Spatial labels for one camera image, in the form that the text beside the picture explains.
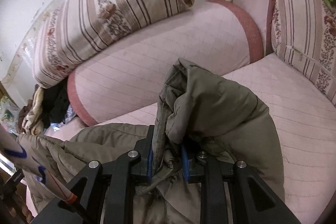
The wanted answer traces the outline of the black garment pile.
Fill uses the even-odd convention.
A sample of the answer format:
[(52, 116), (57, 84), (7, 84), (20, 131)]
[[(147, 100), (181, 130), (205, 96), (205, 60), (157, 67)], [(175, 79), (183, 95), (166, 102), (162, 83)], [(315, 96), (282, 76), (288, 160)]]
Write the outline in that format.
[(52, 123), (64, 121), (70, 101), (67, 93), (68, 78), (57, 85), (43, 89), (42, 121), (44, 128), (49, 128)]

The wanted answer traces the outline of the striped floral back cushion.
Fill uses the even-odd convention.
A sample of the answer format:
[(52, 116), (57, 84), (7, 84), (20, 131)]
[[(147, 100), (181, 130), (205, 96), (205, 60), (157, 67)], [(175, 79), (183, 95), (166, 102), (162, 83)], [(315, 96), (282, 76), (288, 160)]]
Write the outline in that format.
[(33, 75), (51, 88), (114, 42), (187, 11), (195, 0), (65, 0), (43, 22), (35, 43)]

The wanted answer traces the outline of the pink cylindrical bolster cushion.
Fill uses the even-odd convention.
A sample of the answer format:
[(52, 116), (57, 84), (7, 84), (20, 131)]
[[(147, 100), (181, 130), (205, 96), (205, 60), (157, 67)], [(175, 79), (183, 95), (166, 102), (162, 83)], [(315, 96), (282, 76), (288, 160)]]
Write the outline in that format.
[(161, 20), (79, 65), (68, 77), (70, 104), (88, 126), (154, 104), (177, 59), (226, 75), (262, 59), (257, 24), (239, 6), (210, 0)]

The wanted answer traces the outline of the striped floral side cushion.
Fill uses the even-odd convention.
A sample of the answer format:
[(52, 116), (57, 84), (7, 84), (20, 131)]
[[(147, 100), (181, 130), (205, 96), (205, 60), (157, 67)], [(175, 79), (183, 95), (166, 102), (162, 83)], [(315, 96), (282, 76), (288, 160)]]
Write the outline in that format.
[(271, 43), (282, 61), (335, 103), (335, 9), (323, 0), (276, 0)]

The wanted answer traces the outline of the olive green quilted hooded coat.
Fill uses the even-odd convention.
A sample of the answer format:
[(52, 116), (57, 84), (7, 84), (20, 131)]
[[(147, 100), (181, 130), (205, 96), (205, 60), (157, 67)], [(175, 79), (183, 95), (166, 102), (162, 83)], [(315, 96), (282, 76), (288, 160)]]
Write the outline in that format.
[[(109, 123), (87, 127), (69, 141), (21, 135), (19, 144), (61, 182), (69, 182), (92, 160), (116, 160), (144, 139), (148, 127)], [(171, 67), (157, 103), (153, 134), (153, 180), (139, 186), (135, 223), (198, 223), (201, 186), (182, 177), (180, 145), (226, 162), (246, 161), (284, 199), (280, 141), (269, 108), (250, 89), (179, 59)]]

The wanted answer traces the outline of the beige brown patterned blanket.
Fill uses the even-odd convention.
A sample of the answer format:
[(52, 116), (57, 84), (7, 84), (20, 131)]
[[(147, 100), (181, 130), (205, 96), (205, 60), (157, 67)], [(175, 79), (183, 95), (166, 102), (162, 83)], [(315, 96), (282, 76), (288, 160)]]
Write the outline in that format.
[(43, 95), (44, 89), (39, 85), (35, 85), (33, 98), (27, 101), (27, 105), (18, 114), (16, 124), (18, 133), (29, 135), (41, 135), (43, 133)]

